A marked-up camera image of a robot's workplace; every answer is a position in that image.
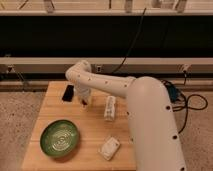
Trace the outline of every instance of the speckled floor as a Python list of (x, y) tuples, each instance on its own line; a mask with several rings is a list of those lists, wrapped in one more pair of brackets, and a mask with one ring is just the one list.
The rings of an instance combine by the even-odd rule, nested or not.
[(20, 171), (44, 93), (0, 92), (0, 171)]
[[(190, 111), (187, 127), (180, 135), (181, 143), (188, 171), (213, 171), (213, 92), (196, 93), (208, 99), (209, 107)], [(41, 92), (0, 92), (0, 171), (20, 171), (43, 97)], [(199, 104), (196, 98), (191, 103)], [(175, 116), (180, 127), (184, 114)]]

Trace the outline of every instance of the green bowl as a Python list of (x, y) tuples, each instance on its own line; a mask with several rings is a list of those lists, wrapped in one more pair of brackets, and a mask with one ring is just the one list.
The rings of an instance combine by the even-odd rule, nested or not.
[(68, 120), (58, 120), (43, 131), (40, 146), (46, 155), (59, 158), (71, 152), (78, 141), (79, 132), (75, 124)]

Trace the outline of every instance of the black cable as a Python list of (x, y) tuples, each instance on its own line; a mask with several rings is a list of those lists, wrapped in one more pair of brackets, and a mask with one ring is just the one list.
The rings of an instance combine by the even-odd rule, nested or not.
[(111, 74), (114, 74), (115, 72), (117, 72), (117, 71), (123, 66), (124, 62), (126, 61), (126, 59), (129, 57), (130, 53), (132, 52), (132, 49), (134, 48), (135, 43), (137, 42), (137, 39), (138, 39), (138, 37), (139, 37), (139, 35), (140, 35), (140, 33), (141, 33), (141, 30), (142, 30), (142, 25), (143, 25), (143, 20), (144, 20), (144, 15), (145, 15), (145, 13), (146, 13), (146, 8), (144, 8), (144, 10), (143, 10), (143, 13), (142, 13), (141, 19), (140, 19), (140, 23), (139, 23), (139, 25), (138, 25), (138, 30), (137, 30), (137, 32), (136, 32), (136, 34), (135, 34), (135, 37), (134, 37), (134, 39), (133, 39), (133, 41), (132, 41), (132, 43), (131, 43), (131, 45), (130, 45), (130, 47), (129, 47), (129, 49), (128, 49), (128, 51), (127, 51), (127, 53), (126, 53), (126, 55), (125, 55), (123, 61), (121, 62), (121, 64), (120, 64), (117, 68), (115, 68), (115, 69), (111, 72)]
[[(180, 95), (184, 99), (184, 105), (183, 106), (175, 106), (175, 107), (173, 107), (173, 111), (174, 112), (181, 111), (183, 109), (186, 110), (185, 111), (185, 119), (184, 119), (183, 126), (178, 131), (179, 134), (181, 132), (183, 132), (183, 130), (186, 127), (186, 124), (187, 124), (187, 121), (188, 121), (189, 109), (191, 109), (191, 110), (204, 110), (204, 109), (206, 109), (208, 107), (207, 99), (205, 97), (203, 97), (202, 95), (200, 95), (200, 94), (191, 94), (188, 97), (185, 97), (185, 95), (183, 93), (181, 93)], [(200, 108), (189, 106), (190, 99), (193, 98), (193, 97), (200, 97), (204, 101), (205, 105), (203, 107), (200, 107)]]
[[(172, 84), (170, 81), (162, 80), (162, 82), (164, 83), (165, 86), (166, 85), (174, 86), (174, 84)], [(178, 133), (180, 134), (183, 132), (183, 130), (185, 129), (185, 127), (187, 125), (189, 110), (204, 110), (208, 107), (208, 101), (204, 96), (202, 96), (200, 94), (191, 94), (188, 97), (186, 97), (179, 89), (177, 89), (177, 90), (179, 91), (179, 96), (183, 99), (181, 102), (183, 102), (184, 104), (179, 105), (179, 106), (174, 106), (172, 109), (174, 112), (182, 111), (185, 109), (184, 123), (183, 123), (183, 126), (181, 127), (181, 129), (178, 131)], [(189, 102), (193, 97), (199, 97), (200, 99), (202, 99), (204, 101), (204, 106), (199, 107), (199, 108), (189, 106)]]

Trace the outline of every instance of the black object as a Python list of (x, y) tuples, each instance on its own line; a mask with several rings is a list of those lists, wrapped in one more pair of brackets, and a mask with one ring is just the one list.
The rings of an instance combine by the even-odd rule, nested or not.
[(64, 92), (64, 95), (62, 97), (62, 100), (63, 101), (66, 101), (66, 102), (71, 102), (72, 101), (72, 98), (74, 96), (74, 86), (73, 85), (68, 85), (65, 92)]

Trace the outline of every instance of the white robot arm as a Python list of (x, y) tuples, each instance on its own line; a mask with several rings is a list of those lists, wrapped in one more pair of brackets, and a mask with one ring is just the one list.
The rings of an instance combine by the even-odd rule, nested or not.
[(127, 101), (128, 121), (137, 171), (186, 171), (178, 131), (165, 86), (151, 77), (114, 77), (91, 73), (80, 61), (67, 70), (79, 98), (87, 102), (90, 88)]

